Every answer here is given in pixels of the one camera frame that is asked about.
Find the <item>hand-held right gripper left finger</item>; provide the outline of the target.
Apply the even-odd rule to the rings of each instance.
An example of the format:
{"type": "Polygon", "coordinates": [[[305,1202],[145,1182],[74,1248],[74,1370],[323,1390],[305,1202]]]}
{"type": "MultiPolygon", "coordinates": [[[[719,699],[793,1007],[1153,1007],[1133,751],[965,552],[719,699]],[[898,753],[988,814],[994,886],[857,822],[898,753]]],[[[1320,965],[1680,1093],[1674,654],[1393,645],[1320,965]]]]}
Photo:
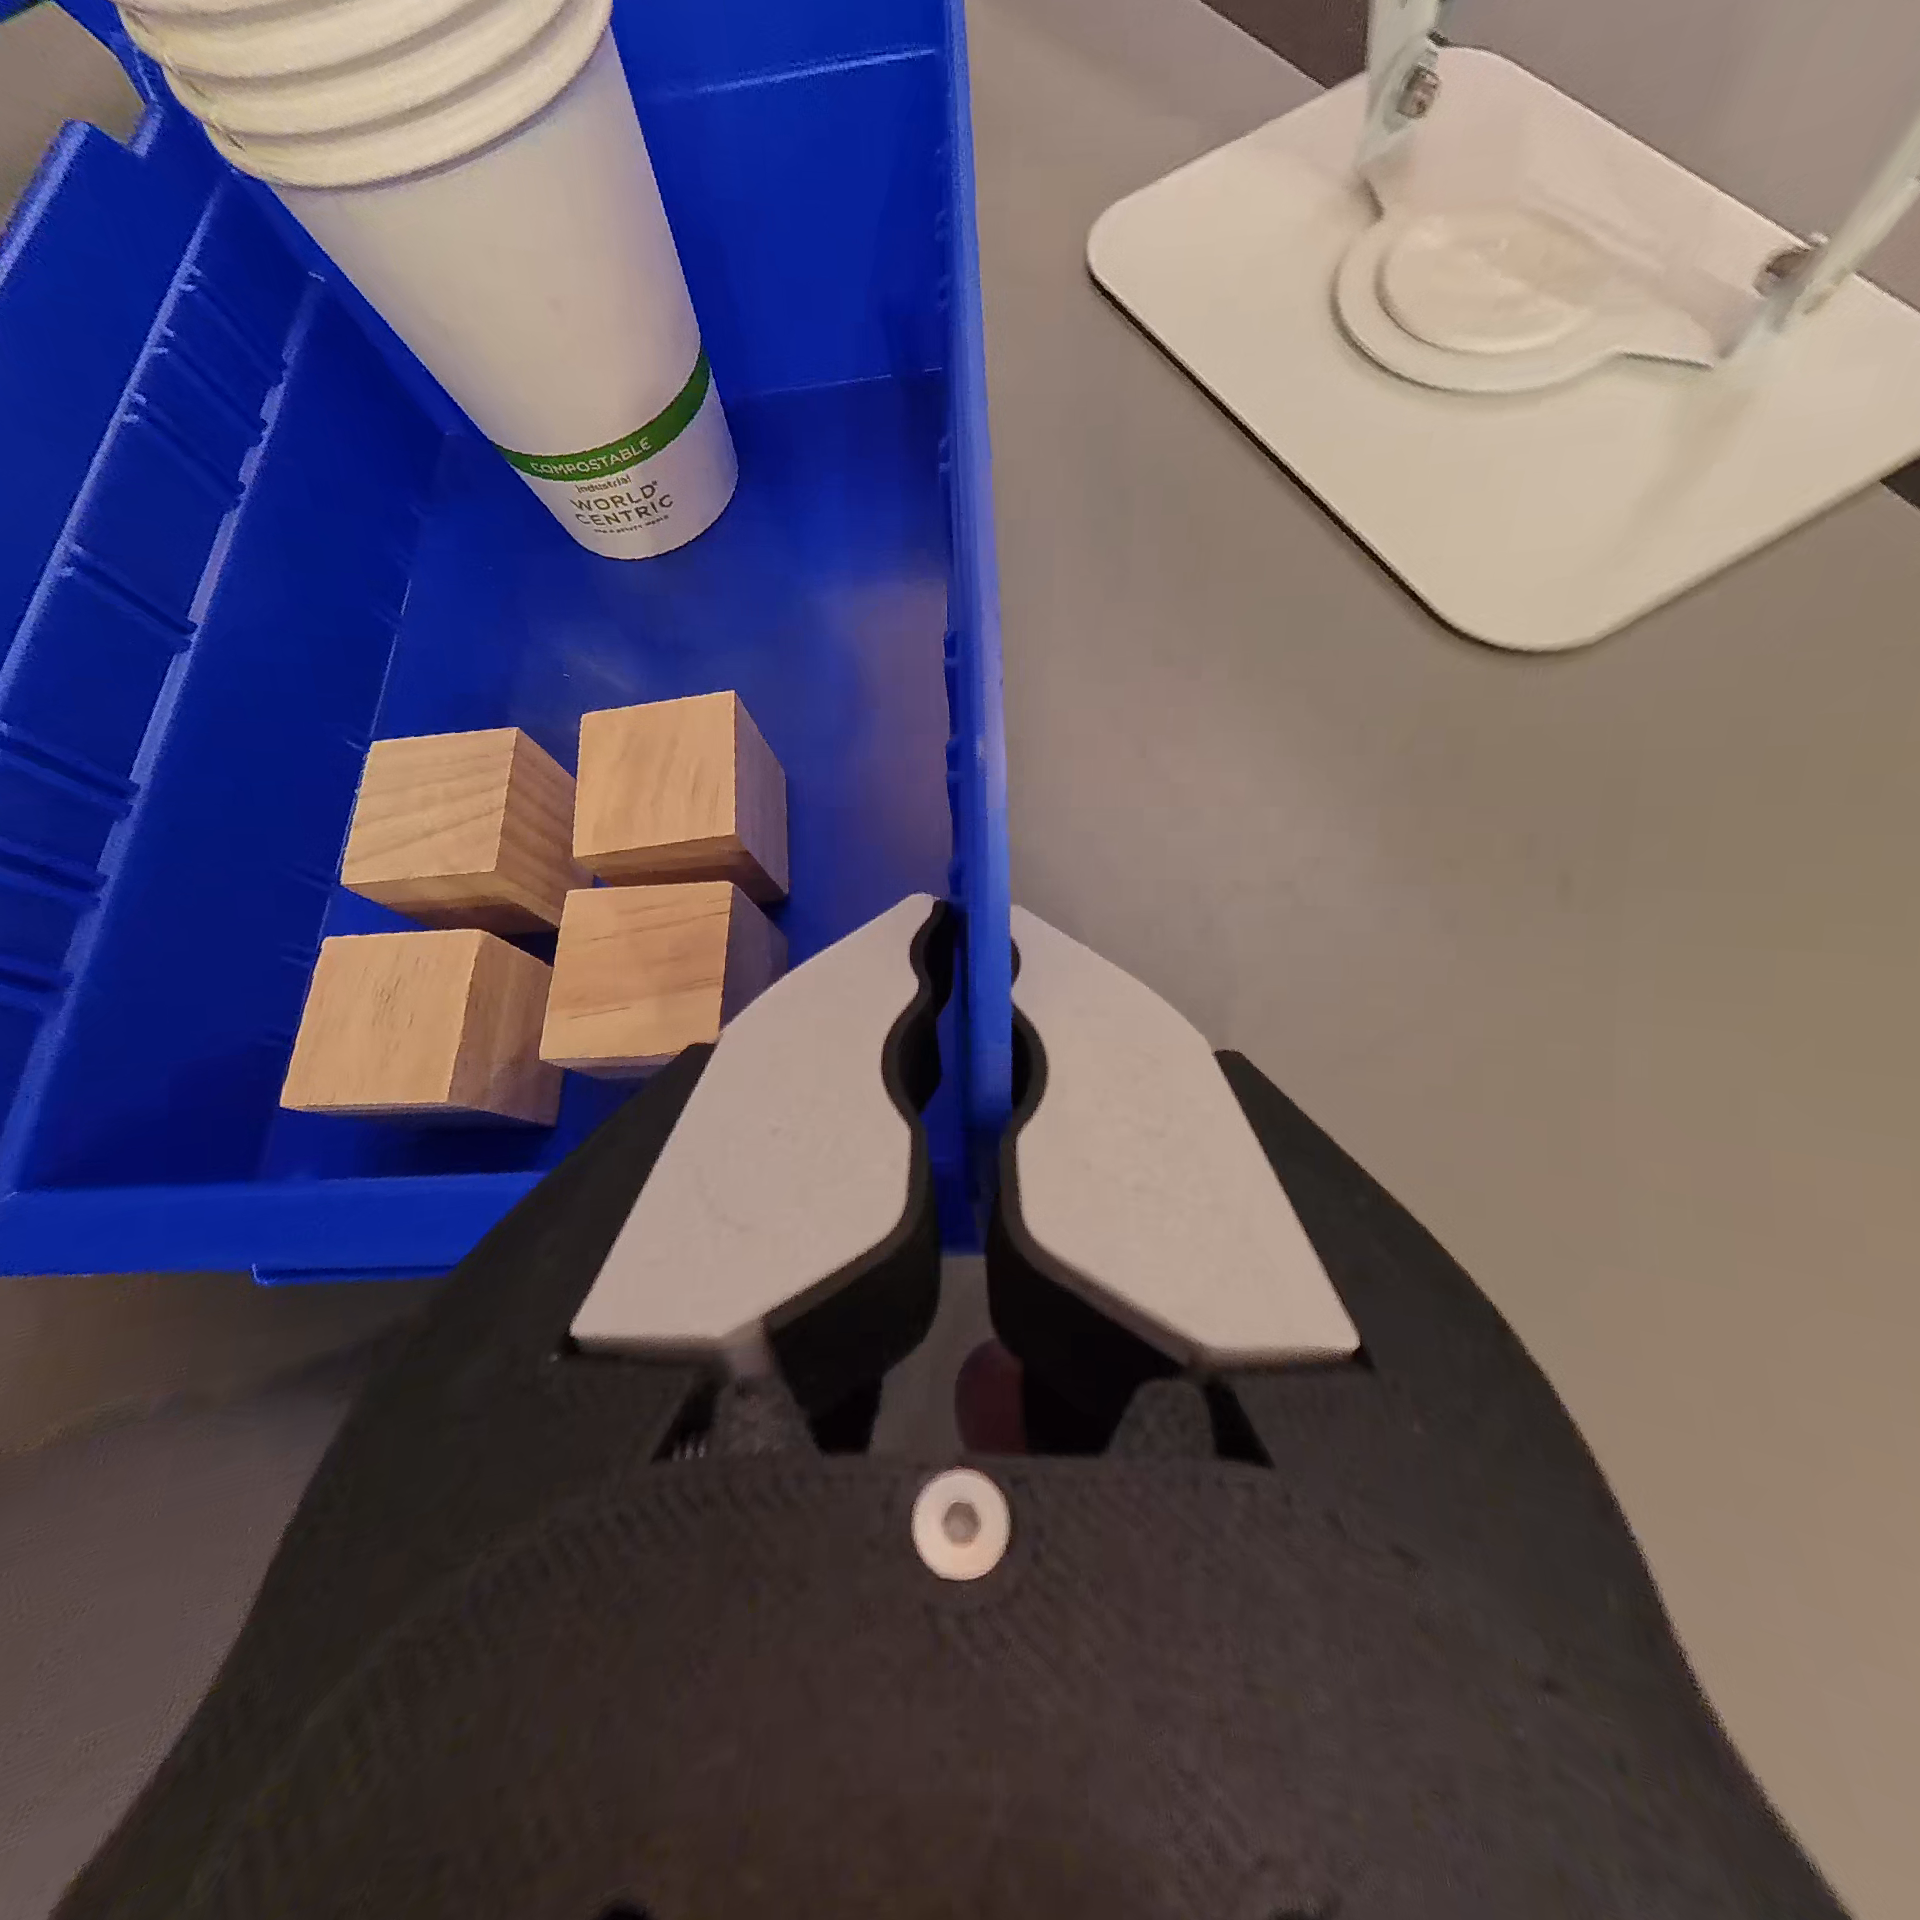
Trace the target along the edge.
{"type": "Polygon", "coordinates": [[[732,1021],[569,1323],[576,1347],[778,1378],[833,1442],[873,1421],[939,1304],[923,1113],[959,930],[948,901],[906,895],[732,1021]]]}

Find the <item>blue plastic storage bin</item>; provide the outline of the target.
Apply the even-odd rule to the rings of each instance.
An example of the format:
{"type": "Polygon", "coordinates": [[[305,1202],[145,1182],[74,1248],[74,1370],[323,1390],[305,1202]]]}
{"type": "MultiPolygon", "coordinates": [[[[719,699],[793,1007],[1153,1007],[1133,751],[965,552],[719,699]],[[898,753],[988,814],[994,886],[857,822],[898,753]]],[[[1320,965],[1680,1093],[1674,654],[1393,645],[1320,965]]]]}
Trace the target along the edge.
{"type": "Polygon", "coordinates": [[[973,1251],[1011,1104],[993,435],[959,3],[616,3],[738,451],[698,544],[588,555],[171,101],[50,142],[4,226],[8,1278],[450,1271],[551,1126],[279,1104],[369,749],[736,689],[786,778],[793,965],[968,921],[929,1152],[973,1251]]]}

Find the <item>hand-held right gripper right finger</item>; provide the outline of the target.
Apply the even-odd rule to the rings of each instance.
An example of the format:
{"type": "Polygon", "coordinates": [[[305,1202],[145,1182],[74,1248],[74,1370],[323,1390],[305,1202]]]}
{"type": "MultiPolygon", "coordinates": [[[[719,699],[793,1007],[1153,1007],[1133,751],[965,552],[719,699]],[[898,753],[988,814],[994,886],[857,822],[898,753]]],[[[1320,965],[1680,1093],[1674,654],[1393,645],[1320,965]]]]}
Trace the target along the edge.
{"type": "Polygon", "coordinates": [[[1353,1313],[1204,1035],[1012,909],[1016,1105],[988,1299],[1035,1453],[1103,1450],[1146,1387],[1361,1355],[1353,1313]]]}

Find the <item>wooden cube block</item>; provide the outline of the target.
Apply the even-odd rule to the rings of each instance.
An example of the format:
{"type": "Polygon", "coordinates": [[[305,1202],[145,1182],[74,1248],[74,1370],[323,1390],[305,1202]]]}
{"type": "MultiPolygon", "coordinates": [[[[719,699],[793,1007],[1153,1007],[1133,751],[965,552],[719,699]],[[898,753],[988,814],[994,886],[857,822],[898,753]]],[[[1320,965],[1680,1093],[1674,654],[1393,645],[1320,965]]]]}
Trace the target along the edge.
{"type": "Polygon", "coordinates": [[[321,944],[279,1104],[356,1119],[557,1121],[565,1069],[541,1056],[553,966],[480,927],[331,935],[321,944]]]}
{"type": "Polygon", "coordinates": [[[603,881],[729,879],[786,901],[784,767],[738,691],[588,711],[571,855],[603,881]]]}
{"type": "Polygon", "coordinates": [[[732,879],[569,890],[540,1056],[588,1075],[644,1073],[719,1041],[784,965],[781,927],[732,879]]]}
{"type": "Polygon", "coordinates": [[[589,883],[575,858],[576,781],[514,726],[369,749],[344,889],[423,927],[557,930],[589,883]]]}

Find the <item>stack of white paper cups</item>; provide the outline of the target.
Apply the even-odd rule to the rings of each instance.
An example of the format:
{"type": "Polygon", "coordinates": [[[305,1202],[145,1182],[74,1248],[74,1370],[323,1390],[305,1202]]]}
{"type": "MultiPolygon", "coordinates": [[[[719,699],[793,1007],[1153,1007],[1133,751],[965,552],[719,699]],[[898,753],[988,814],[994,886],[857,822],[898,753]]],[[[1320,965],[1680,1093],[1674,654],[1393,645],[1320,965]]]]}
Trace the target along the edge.
{"type": "Polygon", "coordinates": [[[719,522],[736,450],[611,2],[117,13],[576,544],[719,522]]]}

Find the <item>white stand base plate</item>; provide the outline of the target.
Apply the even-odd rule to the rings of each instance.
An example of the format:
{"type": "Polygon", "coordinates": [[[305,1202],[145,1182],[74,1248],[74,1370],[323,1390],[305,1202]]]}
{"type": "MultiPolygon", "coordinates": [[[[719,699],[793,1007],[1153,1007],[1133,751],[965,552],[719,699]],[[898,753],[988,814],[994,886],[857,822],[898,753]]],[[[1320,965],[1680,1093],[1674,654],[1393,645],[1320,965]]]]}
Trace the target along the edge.
{"type": "Polygon", "coordinates": [[[1799,233],[1455,3],[1370,3],[1363,70],[1107,207],[1089,274],[1420,602],[1587,647],[1916,464],[1899,133],[1799,233]]]}

